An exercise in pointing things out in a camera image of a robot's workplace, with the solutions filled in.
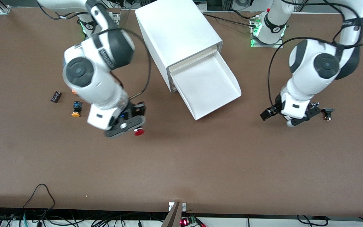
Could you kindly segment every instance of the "white box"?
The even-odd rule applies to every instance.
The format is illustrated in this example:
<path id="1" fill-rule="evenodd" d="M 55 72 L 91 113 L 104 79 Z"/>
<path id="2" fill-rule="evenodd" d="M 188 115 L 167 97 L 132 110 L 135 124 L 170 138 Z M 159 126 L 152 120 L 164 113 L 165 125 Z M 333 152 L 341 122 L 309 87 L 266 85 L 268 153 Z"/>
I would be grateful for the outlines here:
<path id="1" fill-rule="evenodd" d="M 170 92 L 179 91 L 194 119 L 242 95 L 221 38 L 192 0 L 157 0 L 135 14 Z"/>

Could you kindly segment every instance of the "brown tabletop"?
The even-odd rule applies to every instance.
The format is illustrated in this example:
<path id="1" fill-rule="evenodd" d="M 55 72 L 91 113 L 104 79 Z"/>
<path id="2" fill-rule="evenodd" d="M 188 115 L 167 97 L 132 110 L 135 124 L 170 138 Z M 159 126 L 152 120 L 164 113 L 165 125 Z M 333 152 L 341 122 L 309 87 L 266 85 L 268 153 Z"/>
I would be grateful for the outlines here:
<path id="1" fill-rule="evenodd" d="M 233 13 L 220 17 L 244 22 Z M 267 68 L 275 49 L 251 48 L 248 28 L 208 18 L 223 40 L 222 56 L 242 96 L 195 121 L 154 66 L 137 98 L 147 105 L 145 134 L 108 139 L 87 124 L 89 105 L 62 80 L 62 54 L 82 40 L 73 20 L 54 21 L 37 9 L 12 9 L 0 18 L 0 207 L 22 207 L 34 187 L 48 185 L 56 208 L 166 211 L 169 201 L 205 213 L 363 216 L 363 47 L 356 72 L 313 101 L 335 108 L 333 120 L 314 117 L 288 128 L 270 106 Z M 132 11 L 122 26 L 140 32 Z M 339 15 L 294 14 L 285 38 L 331 40 Z M 291 77 L 288 55 L 271 72 L 274 98 Z M 147 56 L 135 40 L 133 62 L 114 73 L 131 95 L 147 76 Z M 63 95 L 50 102 L 54 92 Z M 29 207 L 49 207 L 40 190 Z"/>

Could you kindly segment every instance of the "brown table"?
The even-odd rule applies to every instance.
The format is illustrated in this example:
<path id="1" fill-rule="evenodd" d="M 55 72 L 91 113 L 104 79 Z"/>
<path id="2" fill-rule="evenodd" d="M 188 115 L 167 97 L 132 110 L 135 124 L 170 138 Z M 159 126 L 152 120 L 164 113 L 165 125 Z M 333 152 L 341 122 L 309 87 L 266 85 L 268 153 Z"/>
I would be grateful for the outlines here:
<path id="1" fill-rule="evenodd" d="M 244 22 L 232 13 L 217 16 Z M 335 108 L 297 128 L 280 116 L 263 122 L 266 76 L 275 49 L 251 48 L 247 27 L 208 18 L 223 39 L 222 56 L 242 96 L 194 121 L 159 71 L 137 101 L 147 105 L 146 133 L 107 139 L 88 125 L 88 105 L 62 80 L 63 51 L 82 40 L 74 20 L 54 21 L 39 9 L 0 18 L 0 207 L 21 207 L 39 183 L 56 208 L 166 211 L 169 201 L 205 213 L 363 216 L 363 47 L 358 69 L 313 100 Z M 134 12 L 122 25 L 139 32 Z M 286 38 L 330 40 L 339 15 L 295 14 Z M 291 77 L 288 55 L 272 68 L 272 96 Z M 114 73 L 128 93 L 145 84 L 147 57 L 135 40 L 133 62 Z M 64 92 L 58 104 L 53 93 Z M 48 207 L 44 190 L 29 204 Z"/>

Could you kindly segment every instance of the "red button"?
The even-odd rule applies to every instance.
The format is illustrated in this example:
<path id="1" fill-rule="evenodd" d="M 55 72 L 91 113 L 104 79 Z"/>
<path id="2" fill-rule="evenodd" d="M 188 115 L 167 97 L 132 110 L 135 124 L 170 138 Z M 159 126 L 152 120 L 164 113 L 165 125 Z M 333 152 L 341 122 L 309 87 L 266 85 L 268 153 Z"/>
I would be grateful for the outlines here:
<path id="1" fill-rule="evenodd" d="M 144 129 L 143 128 L 138 128 L 137 130 L 134 130 L 134 135 L 136 136 L 140 136 L 144 133 Z"/>

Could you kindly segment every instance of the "red cap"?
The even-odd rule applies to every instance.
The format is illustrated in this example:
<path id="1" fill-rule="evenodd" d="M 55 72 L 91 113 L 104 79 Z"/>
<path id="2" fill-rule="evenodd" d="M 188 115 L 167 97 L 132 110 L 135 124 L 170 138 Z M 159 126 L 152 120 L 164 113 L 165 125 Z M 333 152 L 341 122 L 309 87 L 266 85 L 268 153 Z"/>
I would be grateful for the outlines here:
<path id="1" fill-rule="evenodd" d="M 140 135 L 142 135 L 144 132 L 145 132 L 145 131 L 144 131 L 144 129 L 143 129 L 143 128 L 138 128 L 138 129 L 135 129 L 135 130 L 134 130 L 134 135 L 136 135 L 136 136 L 140 136 Z"/>

